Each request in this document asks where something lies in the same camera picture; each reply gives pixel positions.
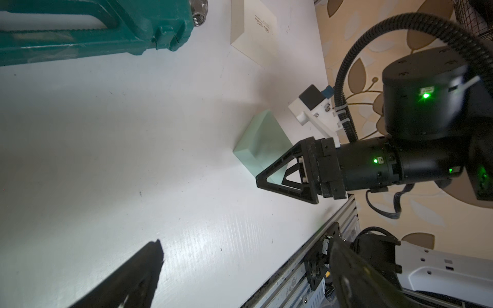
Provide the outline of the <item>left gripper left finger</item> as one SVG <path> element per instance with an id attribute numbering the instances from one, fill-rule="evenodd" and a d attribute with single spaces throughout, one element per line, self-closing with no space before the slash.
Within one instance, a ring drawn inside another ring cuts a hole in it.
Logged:
<path id="1" fill-rule="evenodd" d="M 150 307 L 163 263 L 160 241 L 151 241 L 72 306 Z"/>

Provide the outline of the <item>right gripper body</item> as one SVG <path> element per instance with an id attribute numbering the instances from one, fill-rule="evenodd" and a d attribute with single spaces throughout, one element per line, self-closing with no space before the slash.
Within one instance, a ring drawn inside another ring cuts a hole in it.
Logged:
<path id="1" fill-rule="evenodd" d="M 307 140 L 309 172 L 315 193 L 323 198 L 342 200 L 347 198 L 340 164 L 333 138 Z"/>

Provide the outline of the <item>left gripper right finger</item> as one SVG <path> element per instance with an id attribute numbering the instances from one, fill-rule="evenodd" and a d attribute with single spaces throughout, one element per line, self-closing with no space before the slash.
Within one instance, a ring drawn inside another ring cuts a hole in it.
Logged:
<path id="1" fill-rule="evenodd" d="M 395 246 L 384 236 L 329 241 L 330 272 L 341 307 L 423 307 L 402 292 Z"/>

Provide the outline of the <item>mint green jewelry box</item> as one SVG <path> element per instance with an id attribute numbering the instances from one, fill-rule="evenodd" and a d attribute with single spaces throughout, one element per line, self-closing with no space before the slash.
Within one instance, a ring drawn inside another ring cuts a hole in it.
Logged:
<path id="1" fill-rule="evenodd" d="M 264 110 L 252 118 L 233 154 L 253 176 L 257 176 L 292 146 L 271 111 Z"/>

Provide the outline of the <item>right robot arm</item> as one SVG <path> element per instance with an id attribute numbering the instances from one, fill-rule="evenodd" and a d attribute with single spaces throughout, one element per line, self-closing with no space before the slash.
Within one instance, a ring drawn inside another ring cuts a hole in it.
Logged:
<path id="1" fill-rule="evenodd" d="M 383 71 L 386 134 L 337 145 L 298 142 L 256 177 L 260 189 L 311 204 L 402 186 L 394 209 L 416 184 L 440 188 L 467 174 L 478 200 L 492 200 L 492 96 L 467 61 L 449 48 L 399 59 Z M 325 282 L 340 307 L 491 307 L 492 262 L 437 252 L 379 227 L 342 238 L 339 223 L 305 256 L 310 287 Z"/>

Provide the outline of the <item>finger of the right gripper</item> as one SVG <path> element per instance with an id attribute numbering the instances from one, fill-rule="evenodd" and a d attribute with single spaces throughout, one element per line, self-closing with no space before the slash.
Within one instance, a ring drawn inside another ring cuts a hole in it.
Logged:
<path id="1" fill-rule="evenodd" d="M 315 139 L 307 138 L 292 146 L 285 154 L 260 172 L 256 177 L 258 188 L 288 196 L 309 204 L 318 204 L 316 189 Z M 272 183 L 268 179 L 283 169 L 281 183 Z"/>

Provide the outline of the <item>cream jewelry box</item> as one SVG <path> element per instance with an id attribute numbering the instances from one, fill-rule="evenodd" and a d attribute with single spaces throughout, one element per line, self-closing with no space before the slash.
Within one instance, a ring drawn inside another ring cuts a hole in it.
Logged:
<path id="1" fill-rule="evenodd" d="M 277 17 L 262 1 L 231 1 L 231 46 L 262 68 L 277 60 L 277 32 Z"/>

